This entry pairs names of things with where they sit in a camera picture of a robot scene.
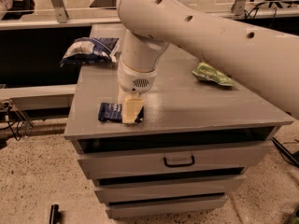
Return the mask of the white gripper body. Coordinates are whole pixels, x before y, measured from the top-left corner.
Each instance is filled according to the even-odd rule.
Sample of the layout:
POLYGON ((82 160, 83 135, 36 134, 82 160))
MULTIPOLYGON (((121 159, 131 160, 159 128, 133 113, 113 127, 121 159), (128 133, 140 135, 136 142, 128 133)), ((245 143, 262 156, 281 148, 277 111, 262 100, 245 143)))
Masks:
POLYGON ((119 61, 117 78, 119 83, 118 102, 122 104, 126 97, 136 97, 149 91, 157 77, 157 71, 136 72, 123 61, 119 61))

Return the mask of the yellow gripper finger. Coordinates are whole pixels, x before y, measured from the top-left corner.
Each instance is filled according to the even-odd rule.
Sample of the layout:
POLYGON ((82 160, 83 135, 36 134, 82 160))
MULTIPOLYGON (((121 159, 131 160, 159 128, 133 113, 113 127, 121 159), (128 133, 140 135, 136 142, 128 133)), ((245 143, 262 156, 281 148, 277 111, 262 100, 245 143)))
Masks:
POLYGON ((127 93, 122 102, 122 122, 133 124, 144 106, 144 99, 139 92, 127 93))

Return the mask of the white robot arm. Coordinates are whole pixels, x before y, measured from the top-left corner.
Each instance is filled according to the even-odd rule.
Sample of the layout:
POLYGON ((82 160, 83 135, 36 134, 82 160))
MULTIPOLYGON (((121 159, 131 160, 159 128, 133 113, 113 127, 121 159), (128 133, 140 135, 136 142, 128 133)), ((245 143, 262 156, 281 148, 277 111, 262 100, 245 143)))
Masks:
POLYGON ((299 37, 193 10, 183 0, 117 0, 127 28, 122 88, 154 76, 171 43, 299 119, 299 37))

